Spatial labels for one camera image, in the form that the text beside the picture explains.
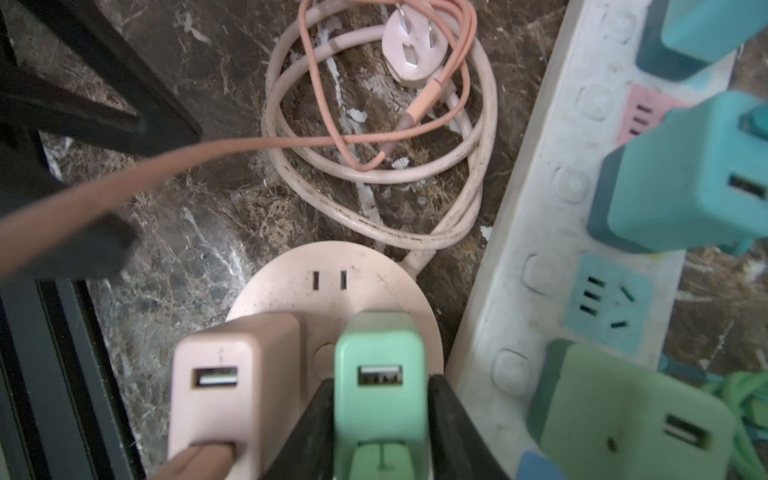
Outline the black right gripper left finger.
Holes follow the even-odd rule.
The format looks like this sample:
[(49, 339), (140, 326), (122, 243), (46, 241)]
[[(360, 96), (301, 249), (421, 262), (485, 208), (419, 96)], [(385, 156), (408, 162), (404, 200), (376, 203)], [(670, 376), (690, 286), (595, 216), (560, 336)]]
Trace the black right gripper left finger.
[(326, 379), (261, 479), (333, 479), (334, 443), (334, 382)]

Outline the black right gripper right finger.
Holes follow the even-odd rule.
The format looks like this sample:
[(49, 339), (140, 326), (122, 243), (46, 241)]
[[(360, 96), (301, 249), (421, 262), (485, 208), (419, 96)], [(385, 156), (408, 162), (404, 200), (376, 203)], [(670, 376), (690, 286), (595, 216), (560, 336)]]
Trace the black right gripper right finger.
[(508, 479), (443, 375), (428, 381), (435, 479)]

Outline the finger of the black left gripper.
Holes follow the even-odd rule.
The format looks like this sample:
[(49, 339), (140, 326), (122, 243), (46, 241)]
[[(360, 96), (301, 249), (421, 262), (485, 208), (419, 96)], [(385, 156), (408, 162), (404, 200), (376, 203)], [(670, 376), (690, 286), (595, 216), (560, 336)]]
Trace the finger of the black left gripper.
[[(65, 188), (29, 150), (1, 143), (1, 216)], [(109, 213), (21, 268), (18, 279), (92, 280), (119, 273), (137, 241), (128, 223)]]
[(25, 72), (1, 68), (1, 120), (134, 155), (194, 144), (202, 129), (92, 1), (24, 7), (135, 109), (129, 114)]

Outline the green charger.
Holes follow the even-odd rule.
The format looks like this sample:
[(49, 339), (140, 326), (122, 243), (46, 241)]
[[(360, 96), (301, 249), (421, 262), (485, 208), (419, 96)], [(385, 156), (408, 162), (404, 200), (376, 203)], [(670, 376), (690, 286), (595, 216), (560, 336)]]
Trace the green charger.
[(403, 312), (357, 314), (334, 358), (334, 477), (426, 479), (426, 349)]
[(767, 235), (767, 102), (729, 90), (668, 113), (608, 154), (587, 230), (629, 253)]

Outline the pink charger plug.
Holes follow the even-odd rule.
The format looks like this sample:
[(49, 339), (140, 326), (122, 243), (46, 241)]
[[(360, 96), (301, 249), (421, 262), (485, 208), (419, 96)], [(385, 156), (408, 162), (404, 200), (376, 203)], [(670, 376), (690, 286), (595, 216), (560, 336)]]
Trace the pink charger plug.
[(231, 479), (257, 479), (300, 416), (300, 326), (287, 313), (243, 316), (184, 338), (172, 363), (168, 454), (234, 448)]

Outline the teal charger plug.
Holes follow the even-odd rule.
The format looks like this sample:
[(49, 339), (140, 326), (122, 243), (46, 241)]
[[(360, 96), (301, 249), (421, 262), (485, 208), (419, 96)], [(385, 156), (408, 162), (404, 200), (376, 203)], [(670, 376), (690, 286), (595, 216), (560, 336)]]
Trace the teal charger plug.
[(635, 63), (653, 76), (683, 81), (766, 27), (765, 0), (653, 0)]

